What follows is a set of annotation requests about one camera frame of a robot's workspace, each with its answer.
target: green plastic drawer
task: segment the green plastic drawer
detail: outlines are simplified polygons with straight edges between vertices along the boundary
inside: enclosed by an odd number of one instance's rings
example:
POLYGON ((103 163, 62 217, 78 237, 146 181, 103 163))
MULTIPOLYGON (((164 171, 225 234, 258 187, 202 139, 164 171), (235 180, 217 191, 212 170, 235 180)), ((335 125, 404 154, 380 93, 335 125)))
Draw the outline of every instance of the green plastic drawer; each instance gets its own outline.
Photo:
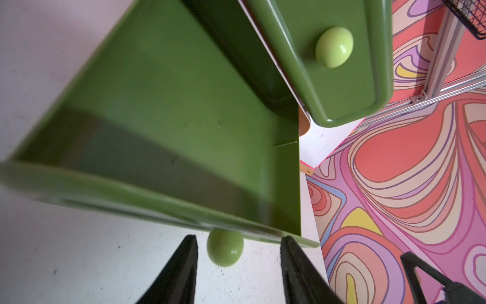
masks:
POLYGON ((390 1, 248 0, 259 31, 282 64, 312 119, 333 127, 368 116, 393 95, 390 1), (337 68, 317 62, 315 47, 329 28, 354 38, 337 68))

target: round drawer knob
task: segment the round drawer knob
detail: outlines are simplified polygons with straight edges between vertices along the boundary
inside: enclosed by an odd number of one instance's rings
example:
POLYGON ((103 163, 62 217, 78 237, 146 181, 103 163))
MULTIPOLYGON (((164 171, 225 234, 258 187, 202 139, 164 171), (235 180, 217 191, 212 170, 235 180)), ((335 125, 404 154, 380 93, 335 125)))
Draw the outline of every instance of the round drawer knob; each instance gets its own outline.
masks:
POLYGON ((236 231, 215 228, 211 230, 206 244, 210 260, 222 267, 235 264, 243 252, 243 236, 236 231))
POLYGON ((336 68, 346 62, 353 51, 353 35, 344 27, 325 31, 317 42, 315 57, 328 68, 336 68))

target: wire basket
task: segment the wire basket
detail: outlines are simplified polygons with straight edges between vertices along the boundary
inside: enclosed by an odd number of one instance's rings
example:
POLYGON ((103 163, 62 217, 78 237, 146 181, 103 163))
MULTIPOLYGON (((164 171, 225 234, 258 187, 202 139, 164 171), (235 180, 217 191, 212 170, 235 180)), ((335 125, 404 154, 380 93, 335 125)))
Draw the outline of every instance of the wire basket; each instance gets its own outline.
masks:
POLYGON ((479 40, 486 38, 486 0, 442 0, 479 40))

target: psychedelic patterned floor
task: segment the psychedelic patterned floor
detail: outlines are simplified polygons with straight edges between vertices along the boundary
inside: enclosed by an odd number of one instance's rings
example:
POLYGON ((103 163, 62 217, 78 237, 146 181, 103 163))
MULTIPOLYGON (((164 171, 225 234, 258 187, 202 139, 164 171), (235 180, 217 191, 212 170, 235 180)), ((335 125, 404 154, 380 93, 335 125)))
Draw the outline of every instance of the psychedelic patterned floor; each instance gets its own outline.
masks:
MULTIPOLYGON (((412 251, 486 297, 486 89, 356 129, 307 177, 329 284, 348 304, 412 303, 412 251)), ((441 285, 419 272, 427 302, 441 285)))

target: metal bracket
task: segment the metal bracket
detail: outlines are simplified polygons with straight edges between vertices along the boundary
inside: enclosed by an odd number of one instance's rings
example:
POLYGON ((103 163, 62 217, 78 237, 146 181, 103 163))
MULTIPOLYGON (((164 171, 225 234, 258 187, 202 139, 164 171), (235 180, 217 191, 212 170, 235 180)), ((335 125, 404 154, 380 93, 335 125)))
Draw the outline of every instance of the metal bracket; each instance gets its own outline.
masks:
POLYGON ((484 86, 486 86, 486 70, 479 71, 449 82, 440 90, 439 95, 435 98, 422 100, 423 96, 416 95, 411 98, 389 104, 378 113, 368 116, 360 124, 360 127, 384 122, 398 115, 426 107, 441 100, 451 98, 484 86))
POLYGON ((440 94, 465 30, 465 26, 454 13, 446 10, 439 30, 439 40, 425 78, 422 91, 424 97, 421 101, 435 98, 440 94))

